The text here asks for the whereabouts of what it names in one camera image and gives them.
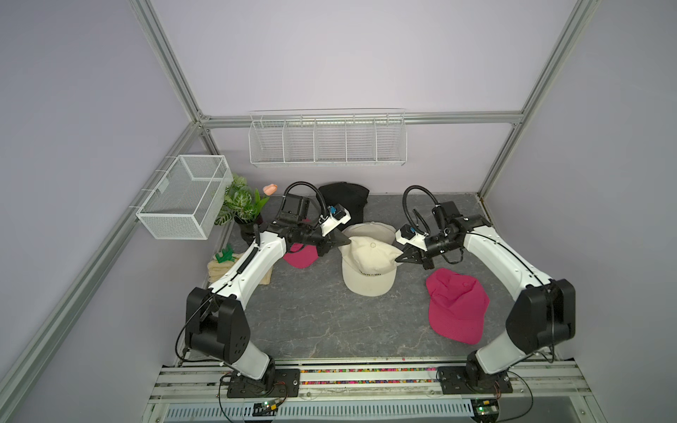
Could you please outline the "cream cap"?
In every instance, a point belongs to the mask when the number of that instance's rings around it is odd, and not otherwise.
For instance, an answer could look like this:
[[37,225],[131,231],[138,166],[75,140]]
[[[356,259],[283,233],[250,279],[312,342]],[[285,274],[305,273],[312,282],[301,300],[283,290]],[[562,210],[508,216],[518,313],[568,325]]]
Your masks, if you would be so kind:
[[370,237],[392,245],[396,240],[396,229],[388,224],[382,222],[363,222],[351,225],[344,229],[342,233],[348,238],[354,236]]
[[398,248],[368,236],[353,236],[348,245],[339,247],[342,277],[347,288],[361,296],[387,294],[394,285],[402,254]]

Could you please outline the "black cap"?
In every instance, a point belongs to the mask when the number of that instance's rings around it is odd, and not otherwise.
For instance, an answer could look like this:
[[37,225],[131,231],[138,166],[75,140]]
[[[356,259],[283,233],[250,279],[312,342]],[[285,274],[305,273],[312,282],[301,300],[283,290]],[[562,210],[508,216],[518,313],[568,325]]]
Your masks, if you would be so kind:
[[328,206],[337,207],[339,204],[349,211],[351,220],[347,225],[364,222],[364,209],[368,204],[370,190],[356,183],[329,183],[319,188]]

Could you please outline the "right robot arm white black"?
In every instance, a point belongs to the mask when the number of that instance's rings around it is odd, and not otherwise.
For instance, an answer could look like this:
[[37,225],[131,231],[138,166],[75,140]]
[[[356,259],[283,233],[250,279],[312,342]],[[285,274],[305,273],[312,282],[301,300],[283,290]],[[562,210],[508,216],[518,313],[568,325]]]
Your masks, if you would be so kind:
[[[408,206],[411,191],[419,190],[434,203],[432,230],[416,209]],[[496,232],[481,214],[463,215],[452,201],[441,202],[422,186],[409,186],[402,195],[407,223],[396,233],[404,250],[399,264],[420,264],[429,270],[434,257],[458,250],[468,252],[504,285],[513,300],[504,330],[484,347],[471,352],[464,369],[465,382],[477,390],[504,379],[515,364],[541,349],[576,335],[576,289],[568,280],[554,280],[529,264]]]

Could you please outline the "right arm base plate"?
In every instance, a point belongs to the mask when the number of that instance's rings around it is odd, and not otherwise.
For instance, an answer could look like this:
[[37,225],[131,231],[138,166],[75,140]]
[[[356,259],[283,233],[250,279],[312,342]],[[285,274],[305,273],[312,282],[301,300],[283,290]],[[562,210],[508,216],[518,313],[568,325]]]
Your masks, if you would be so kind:
[[465,367],[439,367],[435,377],[441,385],[444,395],[499,396],[513,393],[513,387],[506,371],[488,375],[472,363]]

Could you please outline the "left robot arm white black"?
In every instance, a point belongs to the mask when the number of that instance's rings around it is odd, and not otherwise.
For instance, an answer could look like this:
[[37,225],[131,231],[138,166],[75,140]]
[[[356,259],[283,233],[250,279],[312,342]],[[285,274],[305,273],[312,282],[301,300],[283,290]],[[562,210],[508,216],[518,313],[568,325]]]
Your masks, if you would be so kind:
[[224,276],[209,287],[193,289],[186,301],[186,318],[180,334],[187,352],[225,364],[236,374],[254,381],[268,381],[274,360],[250,340],[245,310],[264,276],[301,244],[314,246],[322,256],[350,243],[340,226],[351,220],[342,204],[331,206],[320,190],[306,182],[292,183],[283,194],[278,213]]

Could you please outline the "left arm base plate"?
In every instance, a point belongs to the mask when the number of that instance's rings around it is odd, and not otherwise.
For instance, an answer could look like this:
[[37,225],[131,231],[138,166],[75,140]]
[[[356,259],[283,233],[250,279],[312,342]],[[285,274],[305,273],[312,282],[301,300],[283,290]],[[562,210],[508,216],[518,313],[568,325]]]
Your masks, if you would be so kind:
[[240,372],[227,383],[228,398],[296,398],[301,387],[299,368],[280,368],[267,371],[256,380]]

